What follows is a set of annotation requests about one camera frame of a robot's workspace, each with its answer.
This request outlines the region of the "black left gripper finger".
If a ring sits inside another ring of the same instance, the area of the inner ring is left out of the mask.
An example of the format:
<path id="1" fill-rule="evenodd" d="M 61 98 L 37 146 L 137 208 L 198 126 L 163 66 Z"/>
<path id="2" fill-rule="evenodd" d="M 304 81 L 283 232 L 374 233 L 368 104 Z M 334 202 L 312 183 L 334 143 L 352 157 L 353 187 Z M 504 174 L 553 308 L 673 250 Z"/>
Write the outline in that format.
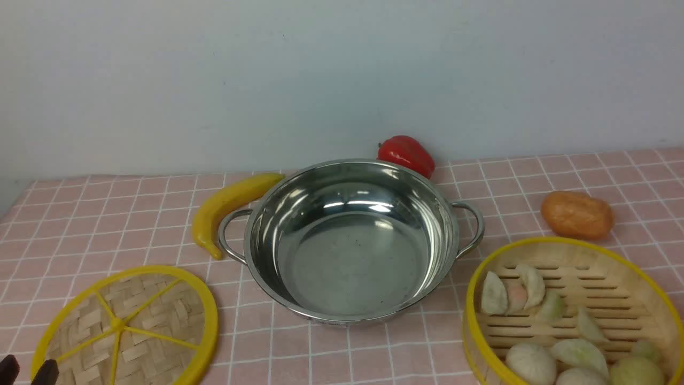
<path id="1" fill-rule="evenodd" d="M 20 373 L 20 365 L 14 355 L 7 355 L 0 362 L 0 385 L 13 385 Z"/>

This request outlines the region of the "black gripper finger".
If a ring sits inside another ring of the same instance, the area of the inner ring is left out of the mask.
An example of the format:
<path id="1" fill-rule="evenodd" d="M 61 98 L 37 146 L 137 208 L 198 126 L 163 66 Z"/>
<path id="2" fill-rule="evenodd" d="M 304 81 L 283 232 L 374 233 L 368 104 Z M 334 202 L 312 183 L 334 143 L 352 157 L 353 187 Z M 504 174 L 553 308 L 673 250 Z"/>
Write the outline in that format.
<path id="1" fill-rule="evenodd" d="M 45 360 L 32 378 L 32 385 L 56 385 L 59 367 L 56 360 Z"/>

